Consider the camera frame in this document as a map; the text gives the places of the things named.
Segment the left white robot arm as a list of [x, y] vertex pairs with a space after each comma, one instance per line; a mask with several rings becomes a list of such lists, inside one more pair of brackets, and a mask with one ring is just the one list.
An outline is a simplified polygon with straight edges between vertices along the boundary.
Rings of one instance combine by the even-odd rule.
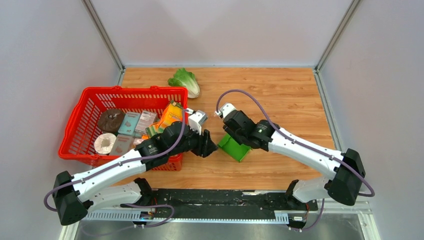
[[135, 203], [142, 208], [148, 207], [153, 201], [153, 194], [142, 188], [141, 179], [120, 187], [111, 185], [164, 165], [172, 156], [192, 152], [206, 158], [217, 149], [207, 129], [199, 132], [176, 121], [162, 133], [144, 140], [104, 165], [74, 175], [68, 171], [59, 173], [53, 190], [47, 194], [52, 196], [55, 208], [49, 205], [46, 208], [57, 212], [60, 224], [67, 226], [101, 207]]

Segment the green paper box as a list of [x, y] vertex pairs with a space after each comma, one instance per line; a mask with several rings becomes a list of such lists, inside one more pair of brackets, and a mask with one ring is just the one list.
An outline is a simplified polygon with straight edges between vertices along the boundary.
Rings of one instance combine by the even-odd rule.
[[220, 140], [218, 147], [239, 163], [252, 149], [247, 145], [238, 144], [228, 133]]

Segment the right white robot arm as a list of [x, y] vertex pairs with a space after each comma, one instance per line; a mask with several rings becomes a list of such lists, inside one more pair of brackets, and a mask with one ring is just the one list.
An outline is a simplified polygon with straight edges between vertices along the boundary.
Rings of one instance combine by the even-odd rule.
[[223, 129], [238, 143], [266, 152], [290, 157], [321, 173], [310, 180], [293, 180], [285, 193], [286, 205], [299, 209], [311, 200], [332, 198], [336, 202], [353, 206], [362, 187], [365, 170], [357, 151], [346, 152], [328, 149], [296, 135], [284, 128], [275, 128], [262, 119], [253, 122], [243, 111], [222, 111]]

